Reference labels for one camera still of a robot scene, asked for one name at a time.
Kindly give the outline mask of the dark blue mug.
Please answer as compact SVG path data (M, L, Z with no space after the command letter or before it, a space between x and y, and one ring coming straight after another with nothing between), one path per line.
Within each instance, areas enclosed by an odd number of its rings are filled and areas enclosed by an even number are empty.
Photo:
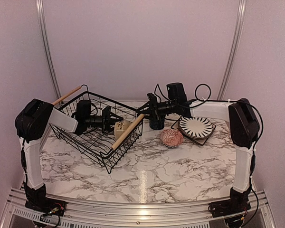
M150 119L149 127L153 130L162 130L165 127L165 116L160 116L159 120Z

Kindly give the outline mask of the black wire dish rack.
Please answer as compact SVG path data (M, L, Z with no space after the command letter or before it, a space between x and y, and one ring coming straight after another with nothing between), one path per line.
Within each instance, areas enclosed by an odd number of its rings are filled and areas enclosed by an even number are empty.
M102 110L108 106L111 107L111 112L135 124L129 133L122 134L118 140L115 140L114 136L115 123L111 123L112 131L110 133L102 133L101 128L90 127L81 135L69 133L57 126L51 127L57 138L64 140L93 163L111 173L116 164L142 135L143 119L138 117L135 108L90 92L87 88L80 94L72 95L62 101L57 108L67 116L74 118L76 105L81 100L90 100L92 102L92 115L101 115Z

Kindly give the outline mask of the aluminium corner post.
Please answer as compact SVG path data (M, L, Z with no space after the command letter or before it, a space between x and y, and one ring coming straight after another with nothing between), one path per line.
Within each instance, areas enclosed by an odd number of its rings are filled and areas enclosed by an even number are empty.
M226 93L227 87L228 87L228 83L229 83L230 78L231 78L231 73L232 73L234 62L235 62L236 53L237 53L237 50L239 48L241 35L242 35L242 31L243 31L245 12L246 12L246 4L247 4L246 0L240 0L239 4L238 4L238 11L237 11L237 18L236 18L236 23L235 23L234 35L233 35L233 39L232 39L232 43L231 43L231 48L230 48L230 52L229 52L229 56L228 56L227 65L226 65L226 68L224 71L221 86L220 86L219 91L218 91L218 96L217 96L218 100L223 99L223 97Z
M44 4L42 0L36 0L36 8L37 8L41 37L42 37L43 47L44 47L45 56L47 60L47 65L49 68L51 82L53 84L55 95L57 98L59 98L61 96L61 92L60 92L60 88L58 85L58 80L57 80L57 76L55 73L54 64L53 64L53 60L51 56L50 45L48 41L47 27L46 27L46 19L45 19L45 13L44 13Z

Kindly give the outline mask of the aluminium front frame rail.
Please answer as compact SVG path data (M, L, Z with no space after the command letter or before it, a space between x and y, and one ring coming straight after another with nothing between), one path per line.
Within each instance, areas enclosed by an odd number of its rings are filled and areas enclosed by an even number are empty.
M212 200L180 203L117 203L74 199L49 194L66 202L63 216L42 217L42 213L25 207L23 190L9 193L0 228L34 227L40 223L61 228L224 228L225 220L242 213L214 218L208 208Z

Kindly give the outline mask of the blue white patterned bowl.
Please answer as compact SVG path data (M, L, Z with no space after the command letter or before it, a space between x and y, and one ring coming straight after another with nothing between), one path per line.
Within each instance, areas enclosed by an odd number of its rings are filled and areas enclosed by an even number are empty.
M184 141L181 132L175 129L166 129L162 131L160 134L160 139L162 144L168 148L176 148Z

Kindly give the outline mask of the aluminium left corner post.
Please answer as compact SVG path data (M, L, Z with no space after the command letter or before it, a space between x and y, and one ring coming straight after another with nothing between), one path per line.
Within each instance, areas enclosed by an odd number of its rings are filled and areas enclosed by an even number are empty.
M57 76L55 73L54 64L53 64L53 60L51 56L50 45L48 41L47 27L46 27L46 19L45 19L45 13L44 13L44 4L42 0L36 0L36 8L37 8L41 37L42 37L43 47L44 47L45 56L47 60L47 65L49 68L51 82L53 84L55 95L57 98L59 98L61 96L61 92L60 92L60 88L58 85L58 80L57 80Z

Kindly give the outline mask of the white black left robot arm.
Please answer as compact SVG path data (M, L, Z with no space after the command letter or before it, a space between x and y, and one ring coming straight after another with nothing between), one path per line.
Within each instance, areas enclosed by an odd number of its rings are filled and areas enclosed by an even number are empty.
M101 115L93 114L90 100L78 102L75 112L71 115L66 115L51 103L38 99L30 101L15 120L17 136L21 143L26 207L46 212L52 209L63 211L66 205L64 201L46 197L46 186L41 175L40 152L50 125L75 135L82 135L89 127L110 133L115 123L122 120L123 118L112 113L108 106L102 110Z

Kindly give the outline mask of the aluminium right corner post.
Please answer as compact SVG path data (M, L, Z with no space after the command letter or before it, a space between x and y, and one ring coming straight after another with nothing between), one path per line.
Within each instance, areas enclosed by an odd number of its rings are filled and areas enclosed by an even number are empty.
M227 65L226 65L226 68L224 71L221 86L220 86L219 91L218 91L218 96L217 96L218 100L223 99L223 97L226 93L227 87L228 87L228 83L229 83L230 78L231 78L231 73L232 73L234 62L235 62L236 53L237 53L237 50L239 48L241 35L242 35L242 31L243 31L245 12L246 12L246 4L247 4L246 0L240 0L239 4L238 4L238 11L237 11L237 18L236 18L236 23L235 23L234 35L233 35L233 39L232 39L232 43L231 43L231 48L230 48L230 52L229 52L229 56L228 56Z

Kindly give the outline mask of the beige ceramic bowl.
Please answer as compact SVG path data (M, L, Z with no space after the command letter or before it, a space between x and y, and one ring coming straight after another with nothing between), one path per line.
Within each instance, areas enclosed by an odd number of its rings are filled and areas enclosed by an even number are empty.
M131 122L128 120L118 121L114 125L114 136L115 140L118 140L119 137L127 130L127 128L131 125Z

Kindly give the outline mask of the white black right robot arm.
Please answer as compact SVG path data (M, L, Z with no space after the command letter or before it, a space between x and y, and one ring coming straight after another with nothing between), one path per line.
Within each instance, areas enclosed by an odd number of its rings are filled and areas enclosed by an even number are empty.
M262 136L264 124L259 111L246 98L237 101L211 100L195 97L187 99L182 83L167 85L165 101L148 93L148 102L136 111L151 122L159 123L169 114L186 117L220 119L226 122L236 149L236 169L229 199L210 203L213 216L250 209L248 196L252 192L251 176L255 169L255 147Z

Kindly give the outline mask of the white round plate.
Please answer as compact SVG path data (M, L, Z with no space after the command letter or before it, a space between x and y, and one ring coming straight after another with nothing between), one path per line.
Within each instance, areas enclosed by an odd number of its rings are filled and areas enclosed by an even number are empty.
M212 122L206 117L182 117L179 128L186 136L194 139L208 138L214 131Z

